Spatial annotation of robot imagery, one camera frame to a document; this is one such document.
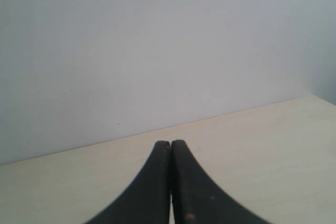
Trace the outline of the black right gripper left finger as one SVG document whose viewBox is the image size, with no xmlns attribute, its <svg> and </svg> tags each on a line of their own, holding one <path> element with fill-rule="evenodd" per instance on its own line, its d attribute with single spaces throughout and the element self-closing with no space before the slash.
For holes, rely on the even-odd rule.
<svg viewBox="0 0 336 224">
<path fill-rule="evenodd" d="M 155 142 L 131 184 L 88 223 L 169 223 L 170 152 L 168 141 Z"/>
</svg>

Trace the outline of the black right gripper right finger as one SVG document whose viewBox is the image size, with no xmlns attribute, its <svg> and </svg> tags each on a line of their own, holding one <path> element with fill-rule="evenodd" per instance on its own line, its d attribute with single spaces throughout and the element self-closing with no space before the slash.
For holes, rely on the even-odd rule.
<svg viewBox="0 0 336 224">
<path fill-rule="evenodd" d="M 175 223 L 265 223 L 207 175 L 184 140 L 172 142 L 171 162 Z"/>
</svg>

